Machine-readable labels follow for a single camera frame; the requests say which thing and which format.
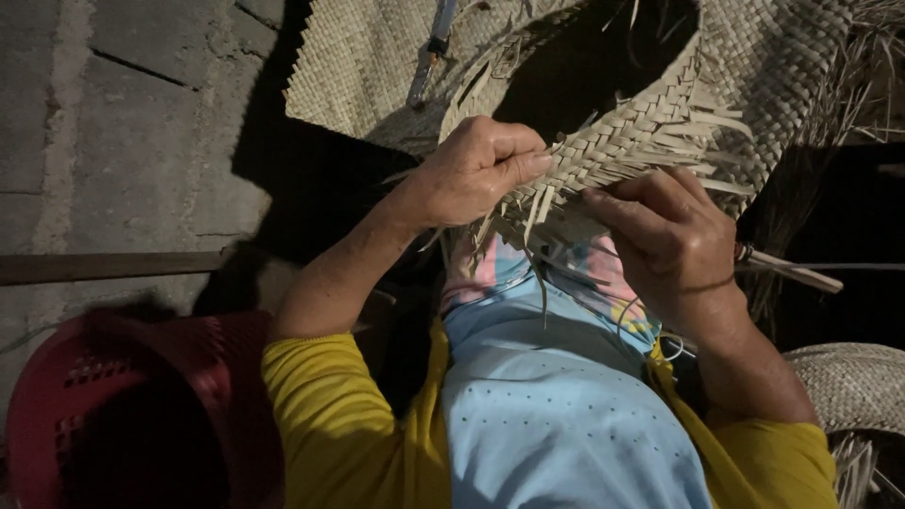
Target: woman's right hand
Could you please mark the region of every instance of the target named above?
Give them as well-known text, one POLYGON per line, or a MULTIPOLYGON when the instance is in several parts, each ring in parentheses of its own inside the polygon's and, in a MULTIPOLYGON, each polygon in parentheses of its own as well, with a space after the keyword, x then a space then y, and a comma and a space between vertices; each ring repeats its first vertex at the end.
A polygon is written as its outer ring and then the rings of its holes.
POLYGON ((590 214, 612 228, 625 280, 663 323, 698 343, 750 326, 733 278, 735 222, 688 169, 582 195, 590 214))

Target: woven bag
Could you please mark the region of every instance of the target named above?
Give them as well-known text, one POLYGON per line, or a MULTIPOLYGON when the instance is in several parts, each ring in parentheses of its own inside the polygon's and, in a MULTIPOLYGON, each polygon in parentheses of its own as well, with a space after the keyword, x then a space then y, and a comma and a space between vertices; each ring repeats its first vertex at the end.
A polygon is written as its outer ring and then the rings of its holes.
MULTIPOLYGON (((588 6, 500 0, 476 8, 482 4, 458 5, 450 58, 434 70, 424 108, 413 110, 405 98, 436 3, 315 1, 287 114, 425 155, 464 118, 492 115, 519 66, 588 6)), ((675 165, 695 170, 737 217, 807 115, 851 12, 844 0, 702 0, 697 16, 697 33, 659 80, 562 135, 548 174, 504 197, 472 234, 493 226, 510 241, 585 241, 605 229, 577 210, 576 191, 675 165)))
POLYGON ((905 437, 905 351, 827 343, 784 354, 824 431, 875 429, 905 437))

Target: red plastic basket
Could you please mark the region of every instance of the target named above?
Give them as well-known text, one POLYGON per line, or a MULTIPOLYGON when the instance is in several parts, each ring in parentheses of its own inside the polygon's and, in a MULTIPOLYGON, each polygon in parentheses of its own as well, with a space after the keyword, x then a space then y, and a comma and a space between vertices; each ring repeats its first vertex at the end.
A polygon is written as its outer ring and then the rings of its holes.
POLYGON ((6 422, 25 508, 281 505, 260 365, 270 315, 60 326, 29 359, 6 422))

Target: forearm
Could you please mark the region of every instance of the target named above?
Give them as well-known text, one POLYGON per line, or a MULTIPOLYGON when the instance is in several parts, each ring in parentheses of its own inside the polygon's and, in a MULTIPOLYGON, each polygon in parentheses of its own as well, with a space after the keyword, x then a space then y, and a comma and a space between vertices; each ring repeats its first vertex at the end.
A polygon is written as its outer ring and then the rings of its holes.
POLYGON ((704 390, 714 407, 743 418, 818 424, 801 380, 744 308, 734 327, 695 342, 704 390))
POLYGON ((345 238, 305 266, 286 294, 273 341, 349 331, 377 281, 422 228, 390 194, 345 238))

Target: wooden stick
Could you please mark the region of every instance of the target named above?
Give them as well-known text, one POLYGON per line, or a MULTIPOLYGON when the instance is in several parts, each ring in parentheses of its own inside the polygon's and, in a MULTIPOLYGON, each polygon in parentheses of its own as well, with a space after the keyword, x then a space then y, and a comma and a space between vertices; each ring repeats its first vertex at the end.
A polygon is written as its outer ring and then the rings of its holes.
POLYGON ((0 256, 0 286, 206 273, 219 269, 231 252, 0 256))
POLYGON ((801 267, 788 269, 781 268, 781 265, 789 265, 792 263, 759 251, 752 251, 748 262, 752 265, 780 265, 780 267, 774 267, 773 270, 789 279, 794 279, 799 283, 813 286, 824 292, 839 293, 843 289, 843 283, 838 279, 833 279, 832 277, 801 267))

